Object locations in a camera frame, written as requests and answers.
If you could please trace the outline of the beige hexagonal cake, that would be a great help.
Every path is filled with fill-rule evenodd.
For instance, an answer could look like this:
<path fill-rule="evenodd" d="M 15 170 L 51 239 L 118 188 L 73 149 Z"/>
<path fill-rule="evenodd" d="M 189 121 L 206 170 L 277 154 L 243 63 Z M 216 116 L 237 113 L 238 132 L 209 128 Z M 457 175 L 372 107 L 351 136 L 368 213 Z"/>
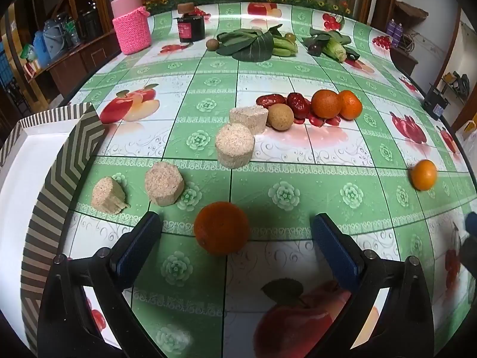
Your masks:
<path fill-rule="evenodd" d="M 150 201 L 161 207 L 174 204 L 184 186 L 178 167 L 170 163 L 157 162 L 145 174 L 145 191 Z"/>

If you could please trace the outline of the orange mandarin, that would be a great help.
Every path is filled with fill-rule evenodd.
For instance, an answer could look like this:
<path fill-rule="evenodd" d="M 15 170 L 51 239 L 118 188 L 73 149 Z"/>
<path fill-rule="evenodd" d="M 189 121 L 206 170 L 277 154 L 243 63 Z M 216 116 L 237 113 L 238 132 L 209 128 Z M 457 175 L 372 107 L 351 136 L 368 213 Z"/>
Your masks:
<path fill-rule="evenodd" d="M 413 166 L 410 175 L 415 189 L 418 191 L 428 191 L 436 182 L 437 168 L 432 161 L 423 159 Z"/>
<path fill-rule="evenodd" d="M 198 244 L 216 256 L 239 252 L 251 235 L 245 212 L 225 201 L 203 207 L 196 216 L 193 230 Z"/>
<path fill-rule="evenodd" d="M 361 100 L 352 91 L 341 91 L 338 96 L 342 99 L 341 118 L 353 121 L 361 115 L 363 108 Z"/>

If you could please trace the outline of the beige round cake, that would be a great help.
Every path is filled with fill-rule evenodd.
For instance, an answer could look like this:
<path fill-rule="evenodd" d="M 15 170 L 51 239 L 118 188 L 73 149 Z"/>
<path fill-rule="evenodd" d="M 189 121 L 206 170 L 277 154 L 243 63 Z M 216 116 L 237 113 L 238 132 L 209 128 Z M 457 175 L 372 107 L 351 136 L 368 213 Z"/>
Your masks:
<path fill-rule="evenodd" d="M 255 137 L 243 124 L 225 124 L 215 138 L 218 162 L 226 168 L 247 165 L 255 147 Z"/>

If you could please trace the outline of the brown longan fruit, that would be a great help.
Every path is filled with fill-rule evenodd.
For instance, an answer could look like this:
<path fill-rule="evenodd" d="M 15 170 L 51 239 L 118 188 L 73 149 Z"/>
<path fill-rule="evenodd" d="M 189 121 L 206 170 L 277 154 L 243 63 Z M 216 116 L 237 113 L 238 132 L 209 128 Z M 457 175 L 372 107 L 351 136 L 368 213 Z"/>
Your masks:
<path fill-rule="evenodd" d="M 286 104 L 274 104 L 268 108 L 268 125 L 276 131 L 284 132 L 293 124 L 292 109 Z"/>

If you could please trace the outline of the large orange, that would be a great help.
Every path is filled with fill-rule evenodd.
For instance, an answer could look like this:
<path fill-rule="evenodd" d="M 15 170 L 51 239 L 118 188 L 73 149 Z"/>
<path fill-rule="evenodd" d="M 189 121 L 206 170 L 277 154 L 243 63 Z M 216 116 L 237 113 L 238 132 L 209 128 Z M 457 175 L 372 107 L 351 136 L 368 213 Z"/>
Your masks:
<path fill-rule="evenodd" d="M 319 90 L 313 94 L 311 99 L 311 109 L 313 113 L 323 119 L 331 119 L 340 114 L 343 100 L 330 90 Z"/>

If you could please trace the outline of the beige cake back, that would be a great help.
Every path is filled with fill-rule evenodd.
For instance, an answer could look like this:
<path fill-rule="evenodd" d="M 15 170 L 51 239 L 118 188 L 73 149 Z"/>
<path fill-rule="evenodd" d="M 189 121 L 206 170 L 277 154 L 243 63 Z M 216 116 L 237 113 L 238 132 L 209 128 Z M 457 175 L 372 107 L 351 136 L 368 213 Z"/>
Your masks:
<path fill-rule="evenodd" d="M 253 135 L 264 132 L 268 119 L 268 109 L 260 105 L 234 107 L 229 112 L 230 123 L 243 124 Z"/>

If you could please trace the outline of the striped white tray box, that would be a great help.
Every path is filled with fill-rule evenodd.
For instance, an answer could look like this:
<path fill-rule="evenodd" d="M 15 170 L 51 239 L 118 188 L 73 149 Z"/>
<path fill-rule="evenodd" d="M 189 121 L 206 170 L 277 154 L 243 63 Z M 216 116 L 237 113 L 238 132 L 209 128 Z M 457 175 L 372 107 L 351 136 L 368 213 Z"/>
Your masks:
<path fill-rule="evenodd" d="M 1 147 L 1 312 L 31 352 L 69 207 L 105 135 L 93 104 L 73 104 L 21 119 Z"/>

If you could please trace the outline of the wooden sideboard cabinet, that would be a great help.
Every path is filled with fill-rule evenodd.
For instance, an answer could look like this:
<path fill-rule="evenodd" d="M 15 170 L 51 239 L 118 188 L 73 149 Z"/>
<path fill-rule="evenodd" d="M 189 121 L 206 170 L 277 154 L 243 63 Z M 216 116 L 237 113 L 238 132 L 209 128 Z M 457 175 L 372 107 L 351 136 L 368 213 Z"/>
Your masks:
<path fill-rule="evenodd" d="M 32 78 L 26 75 L 26 79 L 31 87 L 35 83 L 42 92 L 47 92 L 47 99 L 51 99 L 53 94 L 66 97 L 119 53 L 117 35 L 111 30 L 71 50 Z"/>

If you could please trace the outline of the dark plum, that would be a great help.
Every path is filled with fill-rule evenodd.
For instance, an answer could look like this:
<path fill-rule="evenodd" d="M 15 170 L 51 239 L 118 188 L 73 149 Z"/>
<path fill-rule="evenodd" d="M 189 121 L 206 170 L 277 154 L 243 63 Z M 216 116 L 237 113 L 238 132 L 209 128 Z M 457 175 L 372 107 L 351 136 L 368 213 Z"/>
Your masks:
<path fill-rule="evenodd" d="M 307 51 L 311 56 L 319 57 L 322 53 L 322 46 L 320 44 L 311 44 Z"/>

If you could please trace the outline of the blue thermos jug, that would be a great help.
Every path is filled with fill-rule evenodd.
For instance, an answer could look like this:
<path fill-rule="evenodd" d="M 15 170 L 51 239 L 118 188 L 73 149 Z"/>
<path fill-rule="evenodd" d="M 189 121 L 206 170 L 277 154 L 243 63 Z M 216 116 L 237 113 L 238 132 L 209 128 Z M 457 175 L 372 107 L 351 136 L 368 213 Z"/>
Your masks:
<path fill-rule="evenodd" d="M 41 69 L 45 69 L 49 65 L 51 57 L 49 56 L 49 51 L 44 42 L 44 36 L 41 31 L 35 33 L 33 47 L 35 49 L 36 59 L 38 60 Z"/>

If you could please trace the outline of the green grape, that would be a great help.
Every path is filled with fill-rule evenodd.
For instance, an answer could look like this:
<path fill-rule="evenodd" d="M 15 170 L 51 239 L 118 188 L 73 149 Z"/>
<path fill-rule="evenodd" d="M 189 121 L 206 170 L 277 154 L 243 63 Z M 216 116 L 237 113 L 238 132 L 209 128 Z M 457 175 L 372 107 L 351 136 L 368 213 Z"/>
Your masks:
<path fill-rule="evenodd" d="M 296 35 L 294 35 L 293 33 L 286 33 L 285 38 L 292 43 L 296 42 Z"/>

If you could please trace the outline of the pink knit-sleeved bottle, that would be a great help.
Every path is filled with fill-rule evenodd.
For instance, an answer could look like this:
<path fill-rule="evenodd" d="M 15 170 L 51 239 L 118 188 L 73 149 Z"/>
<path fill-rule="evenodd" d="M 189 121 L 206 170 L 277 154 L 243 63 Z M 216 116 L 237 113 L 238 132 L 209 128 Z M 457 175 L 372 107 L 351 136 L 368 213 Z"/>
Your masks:
<path fill-rule="evenodd" d="M 111 0 L 111 9 L 112 24 L 124 55 L 131 55 L 150 47 L 151 34 L 148 24 L 150 13 L 142 0 Z"/>

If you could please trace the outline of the dark jar with cork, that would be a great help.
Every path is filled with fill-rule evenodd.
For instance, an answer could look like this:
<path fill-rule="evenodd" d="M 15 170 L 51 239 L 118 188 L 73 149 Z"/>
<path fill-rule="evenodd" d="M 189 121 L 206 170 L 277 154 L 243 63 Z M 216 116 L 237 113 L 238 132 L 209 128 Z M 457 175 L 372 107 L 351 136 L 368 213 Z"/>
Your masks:
<path fill-rule="evenodd" d="M 177 6 L 179 17 L 177 27 L 181 43 L 193 43 L 205 38 L 205 19 L 196 9 L 193 2 L 181 3 Z"/>

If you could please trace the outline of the green leafy bok choy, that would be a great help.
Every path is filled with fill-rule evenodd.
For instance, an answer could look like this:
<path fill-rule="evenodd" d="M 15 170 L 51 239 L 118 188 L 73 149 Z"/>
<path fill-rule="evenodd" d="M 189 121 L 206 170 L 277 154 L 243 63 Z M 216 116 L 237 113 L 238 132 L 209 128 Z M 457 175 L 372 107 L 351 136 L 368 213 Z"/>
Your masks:
<path fill-rule="evenodd" d="M 298 53 L 296 41 L 283 36 L 281 24 L 266 32 L 259 29 L 240 28 L 217 35 L 217 54 L 233 57 L 237 61 L 262 62 L 272 56 L 294 57 Z"/>

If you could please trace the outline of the grey kettle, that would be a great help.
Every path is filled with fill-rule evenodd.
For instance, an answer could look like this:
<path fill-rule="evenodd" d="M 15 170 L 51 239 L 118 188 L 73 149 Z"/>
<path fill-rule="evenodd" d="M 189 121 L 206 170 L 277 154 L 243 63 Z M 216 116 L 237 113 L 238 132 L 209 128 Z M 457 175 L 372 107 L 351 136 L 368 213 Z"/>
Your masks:
<path fill-rule="evenodd" d="M 59 23 L 48 19 L 44 23 L 43 38 L 52 61 L 65 55 L 68 51 L 66 35 Z"/>

